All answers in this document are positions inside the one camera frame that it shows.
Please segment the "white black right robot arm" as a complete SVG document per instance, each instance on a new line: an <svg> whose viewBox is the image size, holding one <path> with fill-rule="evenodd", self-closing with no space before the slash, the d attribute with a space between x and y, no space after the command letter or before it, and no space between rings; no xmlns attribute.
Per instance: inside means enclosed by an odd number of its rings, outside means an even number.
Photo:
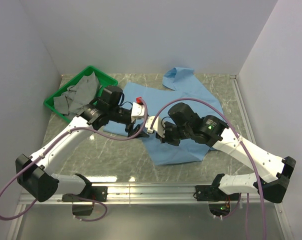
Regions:
<svg viewBox="0 0 302 240"><path fill-rule="evenodd" d="M182 140L193 140L221 151L253 170L242 175L218 174L211 185L197 185L198 201L219 202L236 194L258 193L263 199L279 204L283 201L296 166L296 160L273 155L241 135L214 115L199 117L191 107L180 102L168 111L171 122L164 123L164 132L157 134L161 143L179 146Z"/></svg>

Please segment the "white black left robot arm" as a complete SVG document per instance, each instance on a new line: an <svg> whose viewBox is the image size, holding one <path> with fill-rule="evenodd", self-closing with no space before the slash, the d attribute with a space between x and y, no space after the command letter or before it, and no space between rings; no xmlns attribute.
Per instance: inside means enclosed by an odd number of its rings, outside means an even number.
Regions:
<svg viewBox="0 0 302 240"><path fill-rule="evenodd" d="M58 175L55 169L71 152L93 133L109 122L125 125L127 140L147 136L144 125L135 126L137 119L147 120L146 102L138 97L131 109L123 108L124 93L118 86L105 87L71 120L68 126L42 149L30 156L21 154L15 161L17 182L37 201L45 202L55 194L75 195L80 201L94 199L92 182L82 174Z"/></svg>

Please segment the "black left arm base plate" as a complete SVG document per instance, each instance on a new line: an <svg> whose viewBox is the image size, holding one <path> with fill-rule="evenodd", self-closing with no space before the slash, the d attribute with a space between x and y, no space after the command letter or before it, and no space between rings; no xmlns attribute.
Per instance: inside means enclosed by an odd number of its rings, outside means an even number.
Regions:
<svg viewBox="0 0 302 240"><path fill-rule="evenodd" d="M107 186L86 186L80 194L64 194L62 202L79 202L91 200L105 202L107 200L108 187Z"/></svg>

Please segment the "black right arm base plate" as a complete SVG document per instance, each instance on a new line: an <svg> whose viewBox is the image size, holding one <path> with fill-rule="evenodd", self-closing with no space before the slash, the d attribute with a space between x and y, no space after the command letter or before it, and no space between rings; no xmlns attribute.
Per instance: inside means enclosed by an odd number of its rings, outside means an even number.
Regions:
<svg viewBox="0 0 302 240"><path fill-rule="evenodd" d="M239 193L226 194L217 186L211 185L196 185L193 197L198 202L220 202L220 201L237 201L240 198Z"/></svg>

